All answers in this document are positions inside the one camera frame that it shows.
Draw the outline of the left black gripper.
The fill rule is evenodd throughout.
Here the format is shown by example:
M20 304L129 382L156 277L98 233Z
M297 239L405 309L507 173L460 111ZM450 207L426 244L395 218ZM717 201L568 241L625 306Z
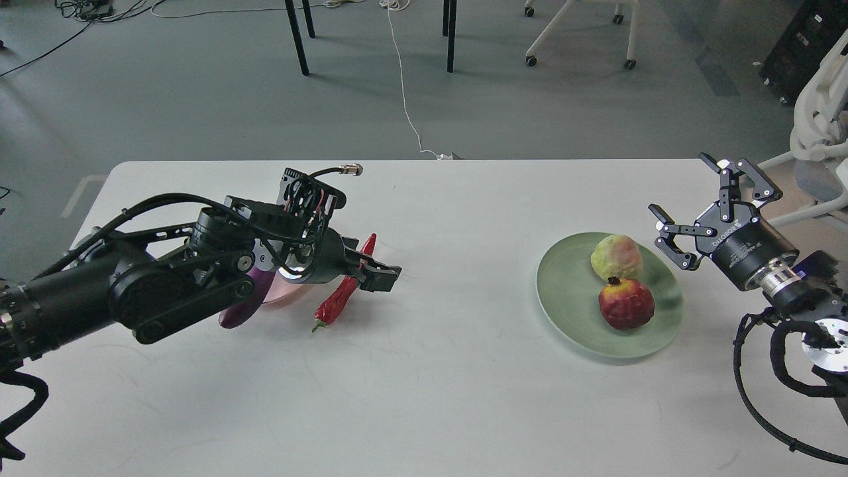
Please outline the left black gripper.
M278 269L278 274L291 284L326 284L338 276L361 269L357 288L370 292L390 292L402 268L388 266L373 257L378 235L372 233L363 247L356 238L343 237L335 229L327 229L312 246L309 256L291 253Z

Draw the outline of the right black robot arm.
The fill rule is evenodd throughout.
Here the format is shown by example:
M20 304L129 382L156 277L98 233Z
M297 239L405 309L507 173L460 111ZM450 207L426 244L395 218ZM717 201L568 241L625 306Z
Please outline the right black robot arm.
M719 176L717 199L690 225L675 223L656 203L654 243L681 270L694 271L708 258L740 291L761 290L767 307L740 320L733 341L733 375L752 419L790 452L833 464L846 458L813 447L776 428L757 411L741 375L742 350L752 329L772 330L769 360L776 379L809 398L832 399L846 414L846 293L838 262L821 250L800 259L799 251L761 215L782 191L746 159L699 158Z

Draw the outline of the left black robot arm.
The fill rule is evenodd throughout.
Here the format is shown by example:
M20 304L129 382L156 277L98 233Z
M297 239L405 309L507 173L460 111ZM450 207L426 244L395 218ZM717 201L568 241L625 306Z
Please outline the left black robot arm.
M306 174L285 169L278 200L228 196L224 203L188 193L163 193L123 209L27 283L2 289L2 383L33 391L33 399L2 422L2 458L22 460L8 437L48 399L46 383L21 372L76 339L114 323L144 345L218 313L235 328L262 305L275 277L324 284L339 276L364 291L388 292L399 266L375 260L330 227L347 201L321 181L361 175L362 166Z

